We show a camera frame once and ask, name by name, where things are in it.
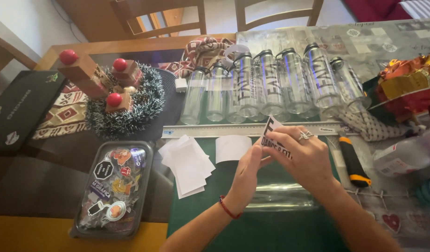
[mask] red ball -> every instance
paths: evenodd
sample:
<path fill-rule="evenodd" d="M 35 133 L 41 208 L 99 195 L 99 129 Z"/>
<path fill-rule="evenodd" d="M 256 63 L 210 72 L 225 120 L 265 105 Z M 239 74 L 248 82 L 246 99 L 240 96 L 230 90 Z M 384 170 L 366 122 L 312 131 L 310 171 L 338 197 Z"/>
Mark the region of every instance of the red ball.
<path fill-rule="evenodd" d="M 114 64 L 112 64 L 115 70 L 119 72 L 125 71 L 126 67 L 128 67 L 128 63 L 124 59 L 116 59 L 114 60 Z"/>
<path fill-rule="evenodd" d="M 122 103 L 122 96 L 119 93 L 112 93 L 107 96 L 106 103 L 111 107 L 117 107 Z"/>
<path fill-rule="evenodd" d="M 64 65 L 71 65 L 77 61 L 78 55 L 73 50 L 64 50 L 60 53 L 60 61 Z"/>

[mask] clear plastic water bottle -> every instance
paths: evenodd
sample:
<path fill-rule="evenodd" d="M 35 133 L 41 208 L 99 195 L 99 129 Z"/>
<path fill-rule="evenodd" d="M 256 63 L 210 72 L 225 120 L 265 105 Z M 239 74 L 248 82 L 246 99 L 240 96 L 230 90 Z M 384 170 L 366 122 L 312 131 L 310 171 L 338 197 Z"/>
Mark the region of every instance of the clear plastic water bottle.
<path fill-rule="evenodd" d="M 430 166 L 430 129 L 374 154 L 374 168 L 388 177 L 408 174 Z"/>

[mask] black octagon sticker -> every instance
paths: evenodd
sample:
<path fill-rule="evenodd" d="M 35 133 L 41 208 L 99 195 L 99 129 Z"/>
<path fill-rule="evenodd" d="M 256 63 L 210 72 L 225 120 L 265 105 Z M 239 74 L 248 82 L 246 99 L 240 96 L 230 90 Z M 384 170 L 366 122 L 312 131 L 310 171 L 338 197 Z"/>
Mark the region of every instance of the black octagon sticker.
<path fill-rule="evenodd" d="M 107 179 L 112 175 L 112 170 L 114 166 L 112 166 L 109 161 L 102 161 L 94 169 L 94 175 L 98 179 Z"/>

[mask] white power adapter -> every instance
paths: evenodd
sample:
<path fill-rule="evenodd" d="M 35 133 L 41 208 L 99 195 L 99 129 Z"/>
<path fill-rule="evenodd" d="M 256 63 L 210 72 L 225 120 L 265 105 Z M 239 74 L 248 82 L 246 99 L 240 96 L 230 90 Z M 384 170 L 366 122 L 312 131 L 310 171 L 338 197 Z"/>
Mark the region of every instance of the white power adapter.
<path fill-rule="evenodd" d="M 187 80 L 183 78 L 175 79 L 176 92 L 182 93 L 187 90 Z"/>

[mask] green cutting mat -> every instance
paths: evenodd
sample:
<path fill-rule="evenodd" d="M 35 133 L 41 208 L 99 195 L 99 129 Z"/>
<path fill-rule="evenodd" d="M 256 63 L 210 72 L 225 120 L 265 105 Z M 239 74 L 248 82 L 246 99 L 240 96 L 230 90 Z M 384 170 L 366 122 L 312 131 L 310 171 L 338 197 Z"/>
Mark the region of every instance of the green cutting mat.
<path fill-rule="evenodd" d="M 214 124 L 202 113 L 200 124 Z M 327 143 L 325 137 L 319 137 Z M 215 139 L 196 139 L 215 164 Z M 336 179 L 338 173 L 331 154 L 330 163 Z M 215 164 L 216 169 L 206 179 L 205 191 L 178 199 L 176 182 L 167 237 L 204 212 L 229 191 L 238 161 Z M 280 164 L 274 162 L 257 173 L 258 184 L 295 183 Z M 233 220 L 208 246 L 206 251 L 348 251 L 333 220 L 322 207 L 314 210 L 289 212 L 246 212 Z"/>

